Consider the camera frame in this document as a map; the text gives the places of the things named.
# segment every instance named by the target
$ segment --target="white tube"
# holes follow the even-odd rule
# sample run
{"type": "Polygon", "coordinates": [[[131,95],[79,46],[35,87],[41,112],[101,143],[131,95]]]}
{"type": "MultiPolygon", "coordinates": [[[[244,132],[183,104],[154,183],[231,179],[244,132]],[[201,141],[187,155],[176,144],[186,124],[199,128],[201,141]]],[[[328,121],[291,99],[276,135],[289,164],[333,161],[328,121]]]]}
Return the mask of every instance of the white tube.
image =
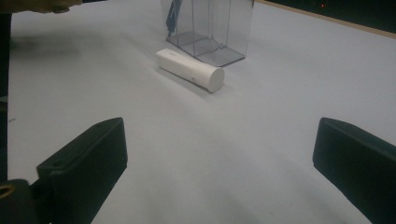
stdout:
{"type": "Polygon", "coordinates": [[[158,65],[162,69],[196,83],[210,92],[219,90],[223,85],[224,70],[222,68],[201,63],[170,49],[160,50],[156,55],[158,65]]]}

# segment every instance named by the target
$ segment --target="white object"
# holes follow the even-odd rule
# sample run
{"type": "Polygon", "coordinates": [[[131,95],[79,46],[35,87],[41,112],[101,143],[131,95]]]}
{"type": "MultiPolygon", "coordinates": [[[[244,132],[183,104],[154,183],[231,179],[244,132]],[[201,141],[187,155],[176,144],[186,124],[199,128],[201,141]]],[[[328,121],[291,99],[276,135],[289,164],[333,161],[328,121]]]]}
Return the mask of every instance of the white object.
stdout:
{"type": "Polygon", "coordinates": [[[210,92],[220,89],[224,81],[224,70],[207,63],[201,63],[170,49],[157,52],[158,65],[179,77],[196,83],[210,92]]]}

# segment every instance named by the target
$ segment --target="transparent box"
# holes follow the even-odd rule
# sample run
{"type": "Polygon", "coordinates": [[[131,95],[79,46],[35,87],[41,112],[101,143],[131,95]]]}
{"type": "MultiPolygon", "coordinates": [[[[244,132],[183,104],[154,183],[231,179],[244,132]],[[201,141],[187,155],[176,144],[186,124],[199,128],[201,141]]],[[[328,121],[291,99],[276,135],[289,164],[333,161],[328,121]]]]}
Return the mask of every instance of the transparent box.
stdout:
{"type": "Polygon", "coordinates": [[[216,67],[244,59],[254,0],[161,0],[166,40],[216,67]]]}

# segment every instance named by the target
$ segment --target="white tabletop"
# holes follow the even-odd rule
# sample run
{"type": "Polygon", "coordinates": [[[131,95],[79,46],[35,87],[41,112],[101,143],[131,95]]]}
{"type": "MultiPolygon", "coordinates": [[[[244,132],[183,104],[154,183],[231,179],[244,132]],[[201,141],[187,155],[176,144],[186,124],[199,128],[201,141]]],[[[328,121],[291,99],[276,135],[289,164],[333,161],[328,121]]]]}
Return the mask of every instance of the white tabletop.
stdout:
{"type": "Polygon", "coordinates": [[[322,117],[396,144],[396,40],[256,4],[247,58],[211,94],[158,68],[159,0],[13,17],[9,178],[94,123],[129,153],[93,223],[369,223],[314,167],[322,117]]]}

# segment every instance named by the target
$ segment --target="dark background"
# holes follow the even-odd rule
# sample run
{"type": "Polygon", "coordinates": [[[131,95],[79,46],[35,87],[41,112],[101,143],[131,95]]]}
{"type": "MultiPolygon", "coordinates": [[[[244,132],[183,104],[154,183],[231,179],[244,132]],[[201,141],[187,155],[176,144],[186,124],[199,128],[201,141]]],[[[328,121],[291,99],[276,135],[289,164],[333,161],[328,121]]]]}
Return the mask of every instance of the dark background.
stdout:
{"type": "Polygon", "coordinates": [[[396,33],[396,0],[267,0],[396,33]]]}

